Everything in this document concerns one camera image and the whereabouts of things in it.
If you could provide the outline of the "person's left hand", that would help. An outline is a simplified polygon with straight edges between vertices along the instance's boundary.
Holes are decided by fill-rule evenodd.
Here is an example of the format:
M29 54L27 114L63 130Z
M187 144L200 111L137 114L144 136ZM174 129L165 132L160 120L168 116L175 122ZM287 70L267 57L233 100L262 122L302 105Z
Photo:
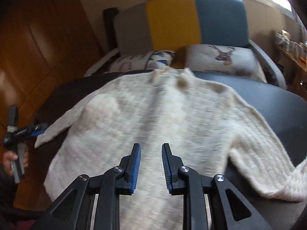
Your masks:
M12 167L11 167L11 162L16 161L18 159L18 155L13 152L13 151L6 151L3 154L3 167L4 171L9 175L13 175ZM29 162L29 152L28 152L28 147L26 147L26 150L24 152L24 157L23 157L23 165L25 168L28 167L28 162Z

